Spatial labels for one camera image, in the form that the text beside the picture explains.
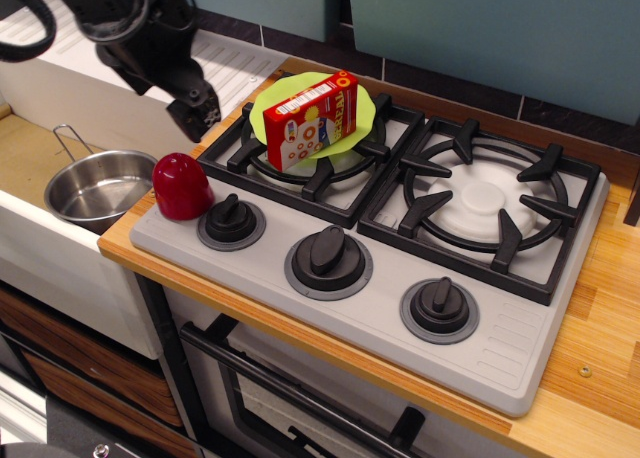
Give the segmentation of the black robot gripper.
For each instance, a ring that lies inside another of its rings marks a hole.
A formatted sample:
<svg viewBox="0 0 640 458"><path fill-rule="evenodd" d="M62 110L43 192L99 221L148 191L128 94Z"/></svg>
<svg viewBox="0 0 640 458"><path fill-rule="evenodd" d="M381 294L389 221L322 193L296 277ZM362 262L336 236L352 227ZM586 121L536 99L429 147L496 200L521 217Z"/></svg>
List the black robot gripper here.
<svg viewBox="0 0 640 458"><path fill-rule="evenodd" d="M213 87L191 56L196 31L192 11L156 9L141 28L124 38L98 44L96 51L137 94L157 87L171 95L174 101L166 111L189 140L200 143L221 121L221 108Z"/></svg>

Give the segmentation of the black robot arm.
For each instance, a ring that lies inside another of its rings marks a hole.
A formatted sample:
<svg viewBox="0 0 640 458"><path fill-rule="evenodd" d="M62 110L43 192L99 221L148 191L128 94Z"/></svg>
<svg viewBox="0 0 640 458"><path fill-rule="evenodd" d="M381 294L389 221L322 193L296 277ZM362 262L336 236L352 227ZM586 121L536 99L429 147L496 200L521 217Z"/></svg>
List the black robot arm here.
<svg viewBox="0 0 640 458"><path fill-rule="evenodd" d="M62 0L100 61L138 95L156 87L173 101L167 112L198 143L221 121L221 107L192 57L195 0Z"/></svg>

